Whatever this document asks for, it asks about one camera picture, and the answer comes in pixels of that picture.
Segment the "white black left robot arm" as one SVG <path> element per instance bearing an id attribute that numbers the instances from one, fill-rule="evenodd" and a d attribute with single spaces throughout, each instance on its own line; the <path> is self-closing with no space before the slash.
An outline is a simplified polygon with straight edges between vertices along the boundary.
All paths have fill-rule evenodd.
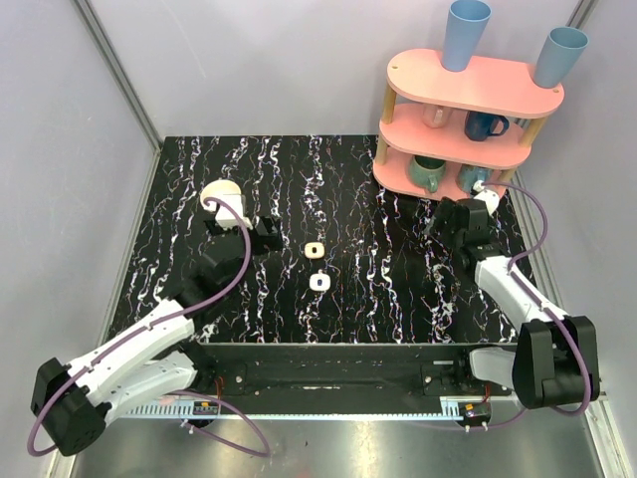
<path id="1" fill-rule="evenodd" d="M 211 240 L 188 275 L 139 322 L 99 348 L 67 363 L 51 358 L 37 370 L 30 408 L 53 449 L 73 456 L 93 444 L 115 420 L 164 394 L 228 390 L 231 369 L 207 355 L 193 336 L 207 314 L 242 280 L 253 257 L 283 247 L 280 220 L 260 216 L 242 230 L 207 221 Z"/>

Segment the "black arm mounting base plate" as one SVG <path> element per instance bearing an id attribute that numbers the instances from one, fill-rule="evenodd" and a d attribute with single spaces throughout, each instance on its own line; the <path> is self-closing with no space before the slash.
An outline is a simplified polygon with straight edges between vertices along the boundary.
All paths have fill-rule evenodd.
<path id="1" fill-rule="evenodd" d="M 342 390 L 396 387 L 426 393 L 507 396 L 510 385 L 484 384 L 469 368 L 479 344 L 210 344 L 195 348 L 191 388 L 242 395 L 249 387 Z"/>

